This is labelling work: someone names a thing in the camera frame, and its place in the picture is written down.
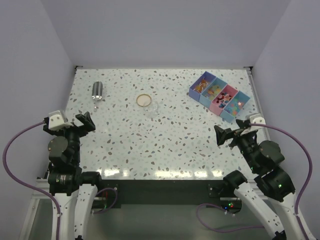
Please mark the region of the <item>light blue candy box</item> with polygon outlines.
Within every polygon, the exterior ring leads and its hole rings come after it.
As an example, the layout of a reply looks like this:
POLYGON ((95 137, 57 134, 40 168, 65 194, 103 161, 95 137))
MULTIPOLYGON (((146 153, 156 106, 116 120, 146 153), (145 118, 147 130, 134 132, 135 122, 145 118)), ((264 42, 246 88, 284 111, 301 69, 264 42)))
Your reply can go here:
POLYGON ((249 100, 249 96, 239 91, 223 108, 219 116, 226 122, 231 123, 249 100))

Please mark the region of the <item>metal scoop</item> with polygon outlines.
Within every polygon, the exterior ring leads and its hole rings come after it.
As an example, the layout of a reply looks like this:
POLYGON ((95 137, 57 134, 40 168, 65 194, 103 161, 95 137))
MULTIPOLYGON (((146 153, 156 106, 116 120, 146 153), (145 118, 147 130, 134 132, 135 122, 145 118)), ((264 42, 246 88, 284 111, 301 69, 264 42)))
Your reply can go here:
POLYGON ((97 103, 103 98, 103 83, 96 81, 92 86, 91 97, 94 101, 94 112, 97 111, 97 103))

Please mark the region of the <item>pink candy box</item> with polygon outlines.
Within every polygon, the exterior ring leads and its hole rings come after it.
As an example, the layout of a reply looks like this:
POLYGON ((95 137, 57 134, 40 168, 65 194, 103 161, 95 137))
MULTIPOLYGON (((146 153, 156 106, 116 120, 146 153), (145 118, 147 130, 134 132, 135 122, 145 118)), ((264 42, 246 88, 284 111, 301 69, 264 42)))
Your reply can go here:
POLYGON ((227 84, 220 90, 217 96, 211 101, 209 110, 217 116, 220 116, 225 107, 231 102, 239 91, 227 84))

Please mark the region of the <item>purple candy box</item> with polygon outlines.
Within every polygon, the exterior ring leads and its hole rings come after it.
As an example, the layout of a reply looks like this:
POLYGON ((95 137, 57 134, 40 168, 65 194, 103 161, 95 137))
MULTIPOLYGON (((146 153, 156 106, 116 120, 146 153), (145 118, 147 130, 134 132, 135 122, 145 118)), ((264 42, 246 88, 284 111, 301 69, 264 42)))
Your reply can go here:
POLYGON ((188 96, 195 101, 200 100, 201 93, 211 84, 217 77, 210 72, 205 71, 189 88, 188 96))

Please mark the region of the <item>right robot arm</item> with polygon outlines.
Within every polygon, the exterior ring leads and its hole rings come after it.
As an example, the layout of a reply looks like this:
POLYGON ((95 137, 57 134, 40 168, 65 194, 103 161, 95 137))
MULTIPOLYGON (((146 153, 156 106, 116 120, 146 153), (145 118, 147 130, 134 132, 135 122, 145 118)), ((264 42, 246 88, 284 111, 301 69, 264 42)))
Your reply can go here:
POLYGON ((236 120, 237 129, 223 129, 214 126, 216 143, 223 145, 231 140, 231 148, 238 147, 251 172, 256 175, 257 188, 267 197, 267 205, 251 187, 246 177, 234 170, 223 178, 223 192, 230 197, 237 196, 260 220, 273 240, 314 240, 303 214, 300 200, 313 173, 313 162, 306 147, 292 134, 275 126, 267 125, 259 114, 246 120, 236 120), (295 141, 304 151, 308 161, 308 174, 302 188, 296 191, 290 175, 281 168, 285 160, 280 146, 271 140, 257 142, 257 132, 268 128, 281 132, 295 141))

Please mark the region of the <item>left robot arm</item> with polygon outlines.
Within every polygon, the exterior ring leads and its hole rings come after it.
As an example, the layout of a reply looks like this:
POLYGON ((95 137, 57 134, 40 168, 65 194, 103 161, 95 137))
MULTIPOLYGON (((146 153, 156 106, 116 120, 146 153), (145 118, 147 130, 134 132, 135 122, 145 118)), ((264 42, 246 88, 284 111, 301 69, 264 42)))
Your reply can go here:
POLYGON ((104 190, 99 172, 82 171, 80 139, 95 131, 91 114, 77 114, 80 126, 69 122, 63 111, 55 111, 44 119, 43 130, 54 138, 48 143, 49 193, 53 197, 53 240, 83 240, 95 196, 104 190))

